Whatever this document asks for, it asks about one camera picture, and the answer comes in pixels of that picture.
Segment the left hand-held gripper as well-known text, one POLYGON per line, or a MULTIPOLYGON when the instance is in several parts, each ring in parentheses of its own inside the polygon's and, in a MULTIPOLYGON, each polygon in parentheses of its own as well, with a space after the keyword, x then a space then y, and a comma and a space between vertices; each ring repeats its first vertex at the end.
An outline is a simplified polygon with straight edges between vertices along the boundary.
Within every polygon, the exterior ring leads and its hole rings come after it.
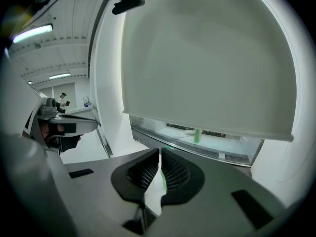
POLYGON ((86 134, 93 132, 98 122, 57 112, 54 98, 41 98, 31 112, 24 127, 22 136, 38 142, 45 150, 64 153, 76 148, 80 135, 63 137, 61 134, 86 134))

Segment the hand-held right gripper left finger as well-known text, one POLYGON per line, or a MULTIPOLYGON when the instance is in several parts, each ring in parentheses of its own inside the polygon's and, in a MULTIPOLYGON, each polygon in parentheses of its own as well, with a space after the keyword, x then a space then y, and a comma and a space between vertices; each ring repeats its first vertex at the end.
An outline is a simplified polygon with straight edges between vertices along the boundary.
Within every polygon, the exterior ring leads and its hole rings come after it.
POLYGON ((66 170, 97 209, 143 236, 158 217, 145 204, 145 192, 158 172, 158 163, 159 150, 154 148, 105 160, 68 163, 66 170))

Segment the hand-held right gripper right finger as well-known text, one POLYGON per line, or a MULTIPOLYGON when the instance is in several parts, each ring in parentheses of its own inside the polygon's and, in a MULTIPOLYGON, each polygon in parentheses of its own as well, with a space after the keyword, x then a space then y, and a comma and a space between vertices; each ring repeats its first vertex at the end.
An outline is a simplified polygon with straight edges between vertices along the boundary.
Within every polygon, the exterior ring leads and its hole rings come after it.
POLYGON ((236 168, 163 148, 167 192, 150 237, 250 237, 273 221, 282 203, 236 168))

